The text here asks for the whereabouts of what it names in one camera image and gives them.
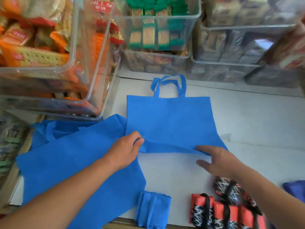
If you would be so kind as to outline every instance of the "red fabric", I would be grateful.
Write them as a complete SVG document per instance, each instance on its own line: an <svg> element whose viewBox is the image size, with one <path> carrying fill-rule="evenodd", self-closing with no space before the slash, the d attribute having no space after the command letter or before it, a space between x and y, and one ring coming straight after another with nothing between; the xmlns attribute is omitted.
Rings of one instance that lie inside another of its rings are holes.
<svg viewBox="0 0 305 229"><path fill-rule="evenodd" d="M212 196L210 197L210 206L213 206L214 204L214 198ZM191 200L191 209L190 209L190 218L189 223L192 223L192 213L193 213L193 206L204 206L206 204L206 198L201 196L200 194L192 194L192 200Z"/></svg>
<svg viewBox="0 0 305 229"><path fill-rule="evenodd" d="M254 218L252 212L249 211L244 206L241 206L239 210L240 210L240 223L247 227L253 228ZM259 229L267 229L264 216L258 215L257 223Z"/></svg>
<svg viewBox="0 0 305 229"><path fill-rule="evenodd" d="M238 222L238 207L230 205L230 220ZM220 202L214 202L214 216L217 219L224 219L224 205Z"/></svg>

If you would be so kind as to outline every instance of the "wooden edge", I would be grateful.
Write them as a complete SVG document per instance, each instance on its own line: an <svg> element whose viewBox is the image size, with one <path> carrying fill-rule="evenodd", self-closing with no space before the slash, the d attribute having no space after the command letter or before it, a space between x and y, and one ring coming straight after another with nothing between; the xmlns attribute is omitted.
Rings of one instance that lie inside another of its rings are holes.
<svg viewBox="0 0 305 229"><path fill-rule="evenodd" d="M44 115L38 115L36 118L36 122L42 122L44 118ZM23 146L20 148L18 155L24 154L30 150L34 130L35 129L33 128L29 130L28 135L24 141ZM14 163L2 189L0 190L0 213L2 211L6 212L5 208L9 206L11 196L16 188L19 177L19 169L16 163Z"/></svg>
<svg viewBox="0 0 305 229"><path fill-rule="evenodd" d="M110 223L103 226L103 229L140 229L133 219L116 218ZM194 227L185 227L168 224L166 229L194 229Z"/></svg>

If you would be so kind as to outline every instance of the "stacked plastic container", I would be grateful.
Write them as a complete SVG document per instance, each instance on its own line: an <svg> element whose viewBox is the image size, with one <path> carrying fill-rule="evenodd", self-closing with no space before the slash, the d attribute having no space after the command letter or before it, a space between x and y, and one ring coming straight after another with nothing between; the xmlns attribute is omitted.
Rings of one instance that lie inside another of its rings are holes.
<svg viewBox="0 0 305 229"><path fill-rule="evenodd" d="M73 0L68 60L52 67L0 68L2 108L101 119L120 63L111 48L109 16L102 21L105 28L97 33L94 0ZM25 55L29 60L38 56L43 55Z"/></svg>
<svg viewBox="0 0 305 229"><path fill-rule="evenodd" d="M202 0L188 78L235 82L302 18L305 0Z"/></svg>
<svg viewBox="0 0 305 229"><path fill-rule="evenodd" d="M112 16L130 70L177 74L191 56L189 39L200 0L115 0Z"/></svg>

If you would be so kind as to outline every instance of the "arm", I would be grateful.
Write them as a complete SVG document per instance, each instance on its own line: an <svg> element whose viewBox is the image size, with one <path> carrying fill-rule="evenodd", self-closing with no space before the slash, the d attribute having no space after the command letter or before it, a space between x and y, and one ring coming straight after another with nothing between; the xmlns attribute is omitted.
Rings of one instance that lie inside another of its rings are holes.
<svg viewBox="0 0 305 229"><path fill-rule="evenodd" d="M212 175L237 181L277 229L305 228L303 202L277 187L223 148L197 146L196 149L212 156L211 164L198 160L197 165Z"/></svg>
<svg viewBox="0 0 305 229"><path fill-rule="evenodd" d="M1 229L66 229L108 177L132 163L144 139L138 132L117 140L103 158L35 197L0 220Z"/></svg>

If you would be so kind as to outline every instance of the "white surface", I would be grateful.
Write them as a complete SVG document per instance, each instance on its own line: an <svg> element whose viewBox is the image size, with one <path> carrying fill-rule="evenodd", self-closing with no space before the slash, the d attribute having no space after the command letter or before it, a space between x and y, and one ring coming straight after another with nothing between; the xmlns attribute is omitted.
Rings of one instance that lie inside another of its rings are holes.
<svg viewBox="0 0 305 229"><path fill-rule="evenodd" d="M121 79L112 114L126 116L126 96L152 96L150 81ZM161 97L176 97L174 85L161 88ZM220 135L240 160L280 186L305 179L305 99L188 85L186 96L210 96ZM189 226L192 193L212 194L212 177L195 164L204 155L139 154L146 190L172 197L170 224ZM22 202L22 180L11 204ZM133 219L135 209L122 217Z"/></svg>
<svg viewBox="0 0 305 229"><path fill-rule="evenodd" d="M186 75L185 69L181 70L181 74ZM124 60L119 76L123 78L131 78L131 79L139 79L139 80L153 80L154 77L158 77L158 78L163 77L163 75L160 74L133 72L128 68L126 59ZM272 95L298 96L298 97L304 96L301 88L274 88L274 87L250 86L250 85L246 85L244 80L239 80L234 84L187 80L187 84L194 86L201 86L201 87L236 90L243 92L256 92L256 93L264 93L264 94L272 94Z"/></svg>

